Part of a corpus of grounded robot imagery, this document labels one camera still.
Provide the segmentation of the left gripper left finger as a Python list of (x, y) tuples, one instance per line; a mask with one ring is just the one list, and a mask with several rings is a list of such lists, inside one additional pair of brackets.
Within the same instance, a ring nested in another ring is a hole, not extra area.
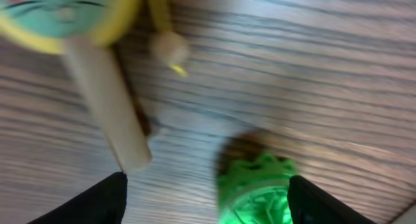
[(116, 172), (29, 224), (121, 224), (127, 175)]

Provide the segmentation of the green round plastic cap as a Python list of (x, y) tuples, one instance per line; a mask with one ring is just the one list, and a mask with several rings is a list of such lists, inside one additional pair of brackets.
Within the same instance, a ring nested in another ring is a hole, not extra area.
[(271, 154), (233, 161), (216, 182), (219, 224), (292, 224), (287, 193), (296, 174), (292, 160)]

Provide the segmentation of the yellow wooden rattle drum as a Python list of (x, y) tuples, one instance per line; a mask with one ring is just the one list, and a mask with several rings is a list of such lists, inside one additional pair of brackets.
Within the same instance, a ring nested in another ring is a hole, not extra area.
[(63, 58), (125, 173), (145, 168), (151, 153), (109, 45), (134, 21), (143, 1), (157, 32), (153, 56), (186, 76), (189, 47), (173, 30), (167, 0), (1, 0), (1, 32), (29, 49)]

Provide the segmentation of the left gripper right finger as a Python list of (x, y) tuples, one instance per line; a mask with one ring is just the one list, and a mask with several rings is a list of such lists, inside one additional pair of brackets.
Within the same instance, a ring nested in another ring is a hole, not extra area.
[(300, 175), (290, 178), (287, 200), (293, 224), (375, 224)]

